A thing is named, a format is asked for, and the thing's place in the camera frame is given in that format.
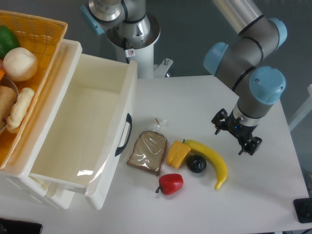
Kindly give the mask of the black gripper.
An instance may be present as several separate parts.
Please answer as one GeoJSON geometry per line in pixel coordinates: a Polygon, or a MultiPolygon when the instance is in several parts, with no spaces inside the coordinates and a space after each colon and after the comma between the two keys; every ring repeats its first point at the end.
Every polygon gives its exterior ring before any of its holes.
{"type": "Polygon", "coordinates": [[[253,131],[256,129],[256,125],[245,126],[241,121],[241,117],[235,118],[233,112],[228,116],[227,111],[223,108],[218,111],[211,120],[215,127],[215,135],[220,131],[228,131],[238,140],[238,143],[241,146],[241,150],[238,154],[248,153],[252,156],[261,145],[262,139],[253,136],[253,131]]]}

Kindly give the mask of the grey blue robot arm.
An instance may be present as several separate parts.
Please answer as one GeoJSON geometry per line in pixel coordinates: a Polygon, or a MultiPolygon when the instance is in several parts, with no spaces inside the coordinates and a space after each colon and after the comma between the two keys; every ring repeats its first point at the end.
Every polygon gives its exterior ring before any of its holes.
{"type": "Polygon", "coordinates": [[[287,38],[285,24],[264,17],[251,0],[216,0],[239,41],[233,45],[216,43],[204,58],[204,67],[231,89],[238,101],[230,113],[221,109],[212,119],[216,131],[234,136],[243,153],[254,154],[262,139],[254,129],[286,88],[284,75],[261,61],[276,51],[287,38]]]}

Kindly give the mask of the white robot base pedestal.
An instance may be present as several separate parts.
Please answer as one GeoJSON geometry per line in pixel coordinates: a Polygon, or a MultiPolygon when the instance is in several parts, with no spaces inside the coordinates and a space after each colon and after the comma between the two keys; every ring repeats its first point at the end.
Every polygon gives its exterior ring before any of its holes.
{"type": "Polygon", "coordinates": [[[144,0],[90,0],[80,11],[95,34],[107,36],[115,47],[118,61],[137,63],[138,78],[169,76],[171,59],[154,63],[154,45],[160,36],[160,25],[146,11],[144,0]]]}

